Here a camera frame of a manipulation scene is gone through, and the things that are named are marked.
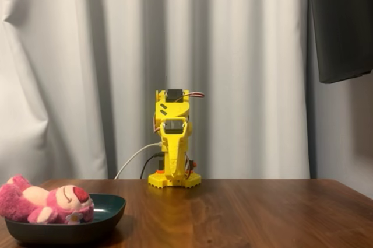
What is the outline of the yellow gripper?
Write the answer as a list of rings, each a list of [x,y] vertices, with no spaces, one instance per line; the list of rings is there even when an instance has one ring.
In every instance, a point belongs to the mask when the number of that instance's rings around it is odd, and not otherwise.
[[[159,124],[159,136],[163,137],[166,177],[189,177],[191,163],[188,156],[189,140],[193,131],[189,117],[164,118]]]

